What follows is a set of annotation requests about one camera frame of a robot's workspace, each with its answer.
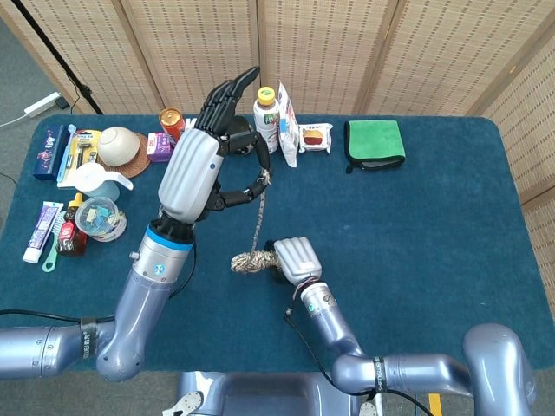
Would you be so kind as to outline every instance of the white bowl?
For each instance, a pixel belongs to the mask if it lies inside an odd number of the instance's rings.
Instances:
[[[139,151],[140,139],[125,127],[110,127],[98,139],[98,156],[107,166],[121,166]]]

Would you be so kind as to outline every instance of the white bottle cap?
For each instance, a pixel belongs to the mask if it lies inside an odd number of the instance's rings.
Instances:
[[[42,250],[35,249],[33,247],[28,247],[23,254],[23,261],[27,263],[38,263],[38,259],[41,258]]]

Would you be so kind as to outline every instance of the green handle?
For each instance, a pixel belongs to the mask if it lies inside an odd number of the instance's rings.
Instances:
[[[42,264],[42,270],[46,273],[50,273],[56,268],[56,259],[58,258],[58,252],[56,251],[56,242],[58,241],[58,233],[53,234],[54,241],[52,242],[52,248],[50,249],[49,256],[46,257],[44,263]]]

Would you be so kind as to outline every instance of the woven panel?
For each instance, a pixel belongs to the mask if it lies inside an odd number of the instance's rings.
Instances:
[[[555,179],[555,37],[484,113],[499,126],[519,194]]]
[[[553,0],[409,0],[371,114],[464,114]]]
[[[525,220],[555,318],[555,198],[526,212]]]
[[[197,113],[210,91],[258,64],[251,39],[256,22],[248,0],[125,1],[141,46],[169,107]],[[259,80],[247,88],[238,113],[252,113]]]
[[[24,45],[28,52],[37,61],[42,70],[45,71],[50,81],[59,88],[60,93],[69,103],[77,100],[77,94],[69,78],[63,72],[62,67],[49,50],[44,46],[35,31],[29,26],[16,6],[9,0],[0,1],[0,14],[8,24],[14,35]],[[83,114],[93,114],[94,111],[85,100],[79,100],[74,110]]]
[[[260,48],[270,85],[284,83],[297,113],[352,113],[387,5],[264,0]]]
[[[25,5],[104,113],[160,111],[110,0],[28,0]]]

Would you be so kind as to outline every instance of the yellow bottle cap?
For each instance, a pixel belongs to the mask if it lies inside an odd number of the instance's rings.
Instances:
[[[75,194],[74,200],[69,201],[68,208],[71,208],[72,206],[81,206],[82,203],[83,203],[83,194],[78,192]]]
[[[276,92],[271,87],[262,87],[258,90],[258,104],[271,106],[276,100]]]

